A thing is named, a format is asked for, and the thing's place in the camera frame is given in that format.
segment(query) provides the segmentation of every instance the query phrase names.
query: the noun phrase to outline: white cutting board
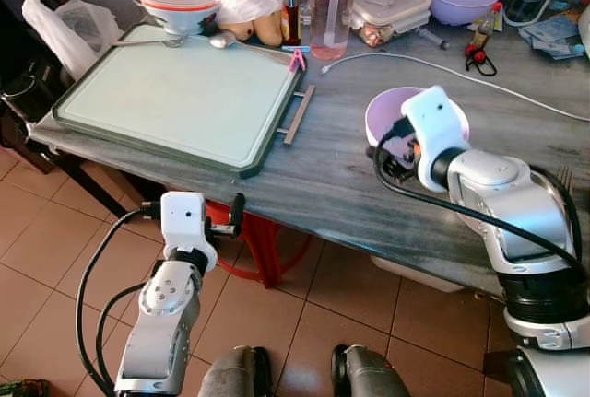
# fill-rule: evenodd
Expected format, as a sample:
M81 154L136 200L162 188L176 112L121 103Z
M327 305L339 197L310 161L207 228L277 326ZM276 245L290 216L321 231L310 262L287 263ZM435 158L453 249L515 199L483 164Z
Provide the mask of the white cutting board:
M159 27L141 25L125 40L168 38ZM117 47L54 113L58 121L113 141L247 169L274 133L295 77L262 54L238 45L218 50L205 37L175 49Z

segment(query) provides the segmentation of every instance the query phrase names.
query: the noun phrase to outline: table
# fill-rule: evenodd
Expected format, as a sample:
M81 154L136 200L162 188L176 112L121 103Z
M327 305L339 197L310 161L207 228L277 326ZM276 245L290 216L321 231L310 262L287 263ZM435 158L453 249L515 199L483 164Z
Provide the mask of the table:
M471 33L431 23L451 42L444 52L416 34L384 46L465 72L463 50ZM348 53L371 49L351 35ZM588 116L590 64L586 58L552 62L531 52L515 30L496 34L487 47L499 73L491 82L566 111ZM453 213L388 192L365 156L364 110L381 91L401 86L442 85L465 111L472 146L522 158L557 170L574 167L574 201L584 235L588 264L588 124L453 77L421 64L383 57L356 59L320 76L327 64L309 56L302 88L317 86L292 147L277 136L262 172L234 180L192 164L160 158L66 130L51 116L31 128L31 137L49 146L151 181L203 192L230 203L236 192L246 210L289 227L341 243L395 263L433 274L491 295L501 293L479 236ZM478 76L475 70L469 72ZM291 107L285 120L296 107ZM410 186L419 186L412 182Z

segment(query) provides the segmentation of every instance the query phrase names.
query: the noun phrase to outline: spoon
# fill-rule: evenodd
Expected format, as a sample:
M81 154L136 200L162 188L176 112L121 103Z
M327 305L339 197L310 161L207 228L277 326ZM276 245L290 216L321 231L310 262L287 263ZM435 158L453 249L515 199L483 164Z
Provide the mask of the spoon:
M216 49L227 49L232 44L240 44L243 48L252 50L253 52L261 53L264 56L277 61L283 65L289 65L291 62L290 55L281 52L273 52L264 47L258 47L256 45L245 44L237 40L236 35L229 30L222 30L220 33L213 35L209 38L209 43Z
M166 47L170 47L171 49L175 49L176 47L180 47L184 44L188 36L182 36L180 38L174 38L172 40L151 40L151 41L115 41L111 45L113 47L123 47L126 45L143 45L143 44L164 44Z

